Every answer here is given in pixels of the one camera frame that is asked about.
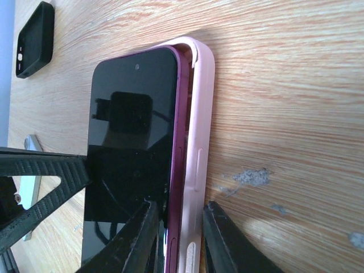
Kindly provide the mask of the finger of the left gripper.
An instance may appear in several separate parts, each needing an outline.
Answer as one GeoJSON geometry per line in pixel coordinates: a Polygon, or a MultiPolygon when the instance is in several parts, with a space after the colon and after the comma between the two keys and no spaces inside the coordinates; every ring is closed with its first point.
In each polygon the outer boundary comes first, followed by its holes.
{"type": "Polygon", "coordinates": [[[78,155],[1,148],[1,253],[90,183],[84,162],[78,155]],[[24,209],[15,201],[14,176],[57,176],[60,184],[24,209]]]}

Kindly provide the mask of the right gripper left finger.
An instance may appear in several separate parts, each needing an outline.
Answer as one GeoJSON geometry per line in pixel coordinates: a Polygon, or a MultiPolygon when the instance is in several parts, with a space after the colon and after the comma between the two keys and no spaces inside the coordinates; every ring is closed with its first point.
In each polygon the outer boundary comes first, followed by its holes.
{"type": "Polygon", "coordinates": [[[145,201],[125,226],[78,272],[163,272],[157,203],[145,201]]]}

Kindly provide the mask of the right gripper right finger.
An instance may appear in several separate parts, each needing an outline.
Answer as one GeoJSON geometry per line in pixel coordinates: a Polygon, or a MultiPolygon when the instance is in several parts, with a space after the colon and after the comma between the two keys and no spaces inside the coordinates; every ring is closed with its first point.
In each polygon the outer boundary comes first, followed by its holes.
{"type": "Polygon", "coordinates": [[[206,272],[282,272],[215,202],[203,210],[206,272]]]}

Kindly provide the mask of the magenta smartphone black screen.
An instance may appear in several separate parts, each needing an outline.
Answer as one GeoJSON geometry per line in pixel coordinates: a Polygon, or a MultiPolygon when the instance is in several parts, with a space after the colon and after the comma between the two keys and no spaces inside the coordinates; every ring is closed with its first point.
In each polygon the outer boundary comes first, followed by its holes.
{"type": "Polygon", "coordinates": [[[145,201],[159,209],[158,271],[176,272],[184,186],[187,58],[165,45],[93,72],[82,256],[85,264],[145,201]]]}

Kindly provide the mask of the pink phone case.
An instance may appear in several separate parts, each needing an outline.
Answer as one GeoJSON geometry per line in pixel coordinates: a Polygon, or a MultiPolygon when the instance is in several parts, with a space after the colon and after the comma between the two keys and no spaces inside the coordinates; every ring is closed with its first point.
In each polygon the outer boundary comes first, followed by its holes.
{"type": "Polygon", "coordinates": [[[174,38],[166,44],[185,47],[192,54],[192,98],[177,271],[198,272],[213,108],[215,59],[207,45],[189,36],[174,38]]]}

